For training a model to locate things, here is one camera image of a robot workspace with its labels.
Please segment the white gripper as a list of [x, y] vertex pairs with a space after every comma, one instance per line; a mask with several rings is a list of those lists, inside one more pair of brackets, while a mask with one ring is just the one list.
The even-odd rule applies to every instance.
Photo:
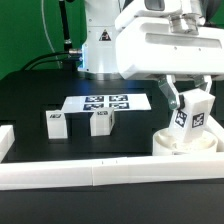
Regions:
[[205, 25], [202, 0], [133, 0], [115, 20], [119, 73], [158, 79], [171, 110], [185, 107], [175, 76], [206, 93], [224, 79], [224, 30]]

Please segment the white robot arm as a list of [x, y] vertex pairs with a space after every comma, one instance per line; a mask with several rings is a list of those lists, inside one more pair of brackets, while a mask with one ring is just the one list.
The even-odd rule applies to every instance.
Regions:
[[205, 91], [224, 80], [224, 29], [207, 23], [220, 0], [84, 0], [87, 38], [79, 69], [95, 77], [156, 80], [178, 109], [177, 80]]

